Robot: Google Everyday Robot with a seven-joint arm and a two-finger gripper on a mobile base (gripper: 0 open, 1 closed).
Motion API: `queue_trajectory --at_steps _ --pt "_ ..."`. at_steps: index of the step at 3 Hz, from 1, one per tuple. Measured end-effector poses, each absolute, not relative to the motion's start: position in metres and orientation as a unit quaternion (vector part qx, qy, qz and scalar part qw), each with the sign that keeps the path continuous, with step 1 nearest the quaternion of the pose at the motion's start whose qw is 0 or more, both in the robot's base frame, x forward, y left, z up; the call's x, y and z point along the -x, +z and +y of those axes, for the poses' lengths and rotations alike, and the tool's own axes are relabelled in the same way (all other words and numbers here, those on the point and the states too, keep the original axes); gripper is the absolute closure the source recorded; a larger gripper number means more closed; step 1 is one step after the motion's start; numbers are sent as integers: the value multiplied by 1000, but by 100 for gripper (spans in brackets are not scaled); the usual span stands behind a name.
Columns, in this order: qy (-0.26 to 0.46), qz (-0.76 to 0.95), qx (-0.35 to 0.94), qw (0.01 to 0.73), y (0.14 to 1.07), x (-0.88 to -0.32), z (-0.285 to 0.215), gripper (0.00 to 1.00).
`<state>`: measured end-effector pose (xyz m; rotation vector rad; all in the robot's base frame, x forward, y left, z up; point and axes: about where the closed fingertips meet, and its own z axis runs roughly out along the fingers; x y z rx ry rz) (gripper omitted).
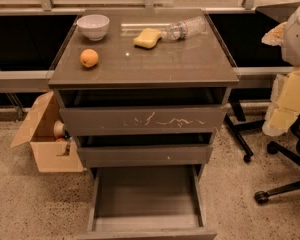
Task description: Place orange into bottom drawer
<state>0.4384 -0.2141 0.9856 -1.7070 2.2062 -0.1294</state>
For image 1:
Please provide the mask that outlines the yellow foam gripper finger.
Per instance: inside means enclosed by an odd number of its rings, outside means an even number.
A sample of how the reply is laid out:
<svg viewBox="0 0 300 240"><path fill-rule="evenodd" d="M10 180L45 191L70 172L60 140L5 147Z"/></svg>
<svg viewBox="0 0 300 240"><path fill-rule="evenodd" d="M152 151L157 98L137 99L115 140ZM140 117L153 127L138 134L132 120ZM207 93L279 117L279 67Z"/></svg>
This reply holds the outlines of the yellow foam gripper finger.
<svg viewBox="0 0 300 240"><path fill-rule="evenodd" d="M286 22L283 22L274 27L262 37L261 42L269 46L281 46L285 26Z"/></svg>
<svg viewBox="0 0 300 240"><path fill-rule="evenodd" d="M278 74L273 82L271 103L262 131L268 136L286 133L300 115L300 68Z"/></svg>

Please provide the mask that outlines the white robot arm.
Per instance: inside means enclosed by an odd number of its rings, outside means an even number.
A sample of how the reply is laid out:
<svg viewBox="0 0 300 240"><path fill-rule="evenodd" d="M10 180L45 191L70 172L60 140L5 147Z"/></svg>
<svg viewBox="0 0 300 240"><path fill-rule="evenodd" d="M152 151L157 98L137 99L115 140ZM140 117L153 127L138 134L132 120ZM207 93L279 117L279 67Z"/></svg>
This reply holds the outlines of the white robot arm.
<svg viewBox="0 0 300 240"><path fill-rule="evenodd" d="M261 42L280 46L282 59L293 66L293 71L286 76L276 76L262 126L264 134L279 136L286 133L300 115L300 6L286 22L267 32Z"/></svg>

